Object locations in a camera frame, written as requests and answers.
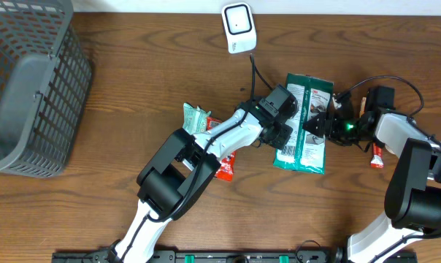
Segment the orange snack packet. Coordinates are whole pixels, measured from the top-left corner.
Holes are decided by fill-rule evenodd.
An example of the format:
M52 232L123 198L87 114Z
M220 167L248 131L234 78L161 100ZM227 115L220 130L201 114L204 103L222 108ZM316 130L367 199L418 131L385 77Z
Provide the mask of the orange snack packet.
M222 121L213 118L207 117L207 130L211 130L221 124ZM215 178L219 180L224 180L227 182L231 182L234 177L234 163L236 159L236 152L230 153L226 158L224 158L220 163L220 168L215 173Z

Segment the green product pouch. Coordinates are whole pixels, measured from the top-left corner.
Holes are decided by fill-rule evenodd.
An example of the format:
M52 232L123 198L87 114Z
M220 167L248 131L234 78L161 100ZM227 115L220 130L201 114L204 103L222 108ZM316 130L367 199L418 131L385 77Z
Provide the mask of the green product pouch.
M273 165L294 172L325 173L326 143L323 122L334 84L327 80L289 73L285 87L297 100L297 112L285 123L290 139L277 150Z

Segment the mint green wipes pack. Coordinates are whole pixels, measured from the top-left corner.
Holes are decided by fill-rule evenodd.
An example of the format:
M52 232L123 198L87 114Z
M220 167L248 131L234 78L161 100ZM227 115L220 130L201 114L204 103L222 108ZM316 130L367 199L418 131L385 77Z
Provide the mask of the mint green wipes pack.
M189 103L183 104L183 128L189 134L205 132L207 130L207 118L211 112L206 112L200 107L193 107Z

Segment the red sachet stick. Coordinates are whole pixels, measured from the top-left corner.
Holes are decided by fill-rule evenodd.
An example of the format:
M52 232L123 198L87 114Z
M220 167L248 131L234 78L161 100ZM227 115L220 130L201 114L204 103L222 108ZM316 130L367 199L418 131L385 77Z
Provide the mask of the red sachet stick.
M376 143L372 143L372 159L370 161L371 168L384 168L382 160L382 148L378 147Z

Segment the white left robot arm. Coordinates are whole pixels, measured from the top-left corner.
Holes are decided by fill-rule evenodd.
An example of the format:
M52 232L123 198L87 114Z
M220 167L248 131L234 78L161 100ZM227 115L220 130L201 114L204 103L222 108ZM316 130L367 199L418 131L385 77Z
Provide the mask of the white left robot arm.
M215 128L189 134L174 131L137 176L137 213L125 237L108 253L110 262L148 262L166 226L199 199L221 162L255 141L283 149L292 129L286 121L294 102L252 99Z

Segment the small orange box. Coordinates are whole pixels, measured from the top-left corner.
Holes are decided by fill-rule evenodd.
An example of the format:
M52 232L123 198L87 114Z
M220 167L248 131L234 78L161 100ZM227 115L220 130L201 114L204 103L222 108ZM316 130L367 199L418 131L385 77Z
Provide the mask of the small orange box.
M367 102L367 98L364 96L364 97L361 99L360 111L359 111L359 117L362 117L363 114L365 113L366 102Z

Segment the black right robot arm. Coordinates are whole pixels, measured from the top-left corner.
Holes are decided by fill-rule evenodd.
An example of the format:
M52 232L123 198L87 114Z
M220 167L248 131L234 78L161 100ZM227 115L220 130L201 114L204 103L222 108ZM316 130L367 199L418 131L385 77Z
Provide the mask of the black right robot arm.
M370 140L398 158L384 211L348 238L338 262L384 262L406 245L441 238L441 142L412 117L377 107L352 120L319 113L303 128L341 146Z

